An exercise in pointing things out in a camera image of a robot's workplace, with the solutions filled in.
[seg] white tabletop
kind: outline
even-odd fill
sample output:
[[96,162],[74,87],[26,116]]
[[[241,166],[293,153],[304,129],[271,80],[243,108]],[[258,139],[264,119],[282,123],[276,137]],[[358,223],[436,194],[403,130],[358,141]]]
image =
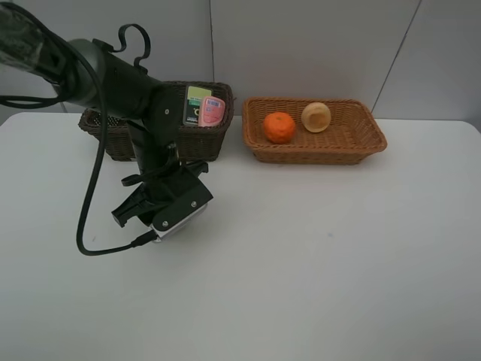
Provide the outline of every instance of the white tabletop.
[[[0,127],[0,359],[481,359],[481,136],[380,120],[354,166],[270,165],[241,122],[201,176],[207,210],[161,244],[75,247],[97,141],[78,114]],[[129,243],[110,212],[136,163],[104,167],[86,246]]]

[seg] orange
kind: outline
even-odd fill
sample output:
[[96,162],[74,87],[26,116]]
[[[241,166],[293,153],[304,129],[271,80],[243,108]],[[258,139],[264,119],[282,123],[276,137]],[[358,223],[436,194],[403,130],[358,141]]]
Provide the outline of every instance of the orange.
[[295,123],[290,115],[280,111],[266,116],[264,119],[265,136],[275,144],[285,144],[292,139]]

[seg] robotic arm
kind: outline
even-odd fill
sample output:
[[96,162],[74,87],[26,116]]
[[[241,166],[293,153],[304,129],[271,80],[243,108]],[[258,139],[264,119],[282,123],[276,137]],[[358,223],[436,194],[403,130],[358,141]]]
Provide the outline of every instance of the robotic arm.
[[[114,56],[126,48],[125,31],[139,29],[145,53],[130,65]],[[94,39],[66,42],[53,34],[28,11],[10,2],[0,2],[0,62],[41,76],[58,96],[43,99],[0,96],[0,105],[20,109],[71,102],[101,112],[101,140],[80,213],[77,246],[83,254],[96,256],[161,241],[199,215],[213,198],[198,179],[208,171],[206,162],[183,164],[176,138],[183,115],[183,94],[152,79],[140,61],[150,55],[150,39],[143,28],[128,24],[120,28],[122,47]],[[138,217],[151,230],[131,244],[109,250],[87,250],[83,228],[101,168],[107,141],[107,115],[126,120],[140,174],[122,180],[138,188],[112,212],[121,227]]]

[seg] brown wicker basket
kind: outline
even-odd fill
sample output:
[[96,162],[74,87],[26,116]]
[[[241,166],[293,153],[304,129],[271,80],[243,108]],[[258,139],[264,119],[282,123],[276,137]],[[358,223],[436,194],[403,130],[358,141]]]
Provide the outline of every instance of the brown wicker basket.
[[[308,132],[301,122],[302,111],[312,102],[323,102],[331,111],[331,125],[324,132]],[[264,118],[275,111],[296,122],[289,144],[272,144],[265,137]],[[350,99],[250,98],[244,102],[243,130],[245,144],[261,162],[357,164],[387,147],[370,111]]]
[[[212,161],[219,156],[224,135],[227,128],[231,125],[234,115],[234,98],[231,87],[224,83],[207,83],[201,81],[166,81],[177,88],[179,95],[185,97],[186,86],[195,85],[212,89],[213,96],[221,98],[225,102],[225,113],[222,122],[218,126],[197,127],[179,126],[179,138],[177,146],[179,156],[184,160],[208,160]],[[87,110],[80,118],[79,127],[100,138],[100,114]],[[106,151],[113,160],[126,161],[135,158],[130,135],[126,122],[114,117],[108,117],[108,141]]]

